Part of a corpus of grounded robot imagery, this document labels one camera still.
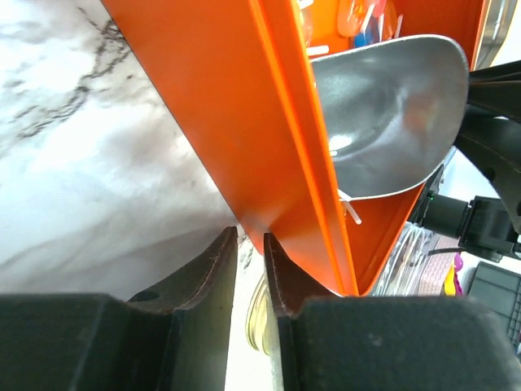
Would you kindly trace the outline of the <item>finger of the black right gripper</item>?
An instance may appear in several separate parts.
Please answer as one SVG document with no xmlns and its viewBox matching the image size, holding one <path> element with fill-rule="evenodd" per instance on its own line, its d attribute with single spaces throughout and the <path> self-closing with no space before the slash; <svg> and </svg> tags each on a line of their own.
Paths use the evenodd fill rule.
<svg viewBox="0 0 521 391">
<path fill-rule="evenodd" d="M 520 62 L 469 74 L 455 146 L 486 177 L 520 231 Z"/>
</svg>

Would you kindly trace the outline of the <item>orange lollipop tin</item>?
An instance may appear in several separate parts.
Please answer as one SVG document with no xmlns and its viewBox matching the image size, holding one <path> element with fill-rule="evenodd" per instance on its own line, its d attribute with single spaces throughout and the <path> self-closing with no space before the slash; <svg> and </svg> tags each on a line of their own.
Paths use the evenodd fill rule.
<svg viewBox="0 0 521 391">
<path fill-rule="evenodd" d="M 152 84 L 252 242 L 270 232 L 342 296 L 368 294 L 422 183 L 400 194 L 339 193 L 294 1 L 107 1 Z M 315 2 L 319 43 L 348 51 L 335 5 Z"/>
</svg>

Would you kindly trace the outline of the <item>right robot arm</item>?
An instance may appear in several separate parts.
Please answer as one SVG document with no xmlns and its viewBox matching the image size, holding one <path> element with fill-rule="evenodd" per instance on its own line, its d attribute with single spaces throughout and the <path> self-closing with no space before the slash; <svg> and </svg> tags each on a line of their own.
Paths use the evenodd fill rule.
<svg viewBox="0 0 521 391">
<path fill-rule="evenodd" d="M 454 146 L 493 186 L 497 198 L 470 202 L 437 195 L 428 180 L 410 222 L 458 240 L 457 249 L 487 259 L 520 257 L 520 62 L 469 75 L 466 114 Z"/>
</svg>

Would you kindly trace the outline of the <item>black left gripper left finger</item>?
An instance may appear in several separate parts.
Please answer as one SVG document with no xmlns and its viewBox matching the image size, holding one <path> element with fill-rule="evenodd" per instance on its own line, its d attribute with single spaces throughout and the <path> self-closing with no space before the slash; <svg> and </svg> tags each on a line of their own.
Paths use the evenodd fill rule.
<svg viewBox="0 0 521 391">
<path fill-rule="evenodd" d="M 1 298 L 4 390 L 222 390 L 238 232 L 128 301 L 107 294 Z"/>
</svg>

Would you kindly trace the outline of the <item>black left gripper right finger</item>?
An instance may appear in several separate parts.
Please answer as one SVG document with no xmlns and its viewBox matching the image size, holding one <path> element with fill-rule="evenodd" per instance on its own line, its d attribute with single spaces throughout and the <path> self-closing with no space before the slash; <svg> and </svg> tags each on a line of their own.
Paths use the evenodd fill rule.
<svg viewBox="0 0 521 391">
<path fill-rule="evenodd" d="M 277 390 L 517 390 L 496 316 L 466 297 L 338 297 L 264 237 Z"/>
</svg>

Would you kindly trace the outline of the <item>silver metal scoop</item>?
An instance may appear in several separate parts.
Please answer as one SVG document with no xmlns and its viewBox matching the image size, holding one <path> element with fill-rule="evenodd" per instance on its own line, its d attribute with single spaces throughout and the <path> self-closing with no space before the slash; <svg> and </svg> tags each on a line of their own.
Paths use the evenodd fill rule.
<svg viewBox="0 0 521 391">
<path fill-rule="evenodd" d="M 469 65 L 457 42 L 401 37 L 311 64 L 341 196 L 400 194 L 440 167 L 466 110 Z"/>
</svg>

